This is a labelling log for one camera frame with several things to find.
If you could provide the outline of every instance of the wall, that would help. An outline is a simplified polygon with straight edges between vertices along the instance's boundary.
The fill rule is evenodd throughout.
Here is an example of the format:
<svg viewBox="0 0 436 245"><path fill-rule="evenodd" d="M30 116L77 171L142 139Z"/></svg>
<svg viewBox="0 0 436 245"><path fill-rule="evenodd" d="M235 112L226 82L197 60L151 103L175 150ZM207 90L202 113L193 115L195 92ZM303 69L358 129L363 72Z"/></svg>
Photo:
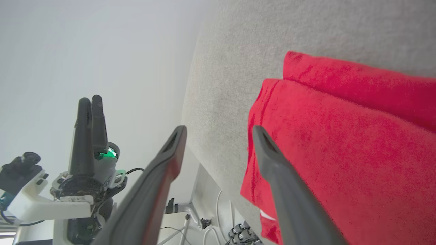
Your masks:
<svg viewBox="0 0 436 245"><path fill-rule="evenodd" d="M202 0L0 0L3 164L33 151L50 182L67 171L78 100L100 94L118 168L146 167L180 123L205 8ZM169 197L189 202L197 167L187 152ZM48 188L42 195L51 197Z"/></svg>

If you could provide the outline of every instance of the red fabric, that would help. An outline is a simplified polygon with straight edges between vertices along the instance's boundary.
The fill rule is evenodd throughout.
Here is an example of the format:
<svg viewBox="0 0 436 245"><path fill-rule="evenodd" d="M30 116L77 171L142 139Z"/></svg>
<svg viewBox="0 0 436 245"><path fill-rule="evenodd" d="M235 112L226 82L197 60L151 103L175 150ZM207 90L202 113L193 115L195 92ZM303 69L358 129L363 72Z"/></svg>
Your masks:
<svg viewBox="0 0 436 245"><path fill-rule="evenodd" d="M241 194L277 220L262 125L352 245L436 244L436 79L289 52L249 113ZM262 235L281 244L279 227Z"/></svg>

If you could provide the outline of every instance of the green light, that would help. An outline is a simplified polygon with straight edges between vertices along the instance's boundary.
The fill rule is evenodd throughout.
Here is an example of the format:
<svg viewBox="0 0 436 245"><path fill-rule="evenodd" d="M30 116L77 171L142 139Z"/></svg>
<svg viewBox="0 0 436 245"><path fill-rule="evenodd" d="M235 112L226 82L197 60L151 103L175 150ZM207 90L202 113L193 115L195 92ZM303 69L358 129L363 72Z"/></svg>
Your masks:
<svg viewBox="0 0 436 245"><path fill-rule="evenodd" d="M109 148L108 153L107 154L100 153L100 157L101 158L104 158L104 157L116 158L116 152L112 148Z"/></svg>

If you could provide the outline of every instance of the white label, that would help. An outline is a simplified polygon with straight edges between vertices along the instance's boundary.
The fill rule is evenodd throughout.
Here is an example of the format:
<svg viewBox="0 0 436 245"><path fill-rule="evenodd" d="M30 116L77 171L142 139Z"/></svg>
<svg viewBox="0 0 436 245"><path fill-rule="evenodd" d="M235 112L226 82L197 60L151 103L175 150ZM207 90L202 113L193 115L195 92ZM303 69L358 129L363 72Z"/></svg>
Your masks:
<svg viewBox="0 0 436 245"><path fill-rule="evenodd" d="M88 202L89 204L94 204L94 198L91 195L60 197L59 200L64 202L81 201L81 202Z"/></svg>

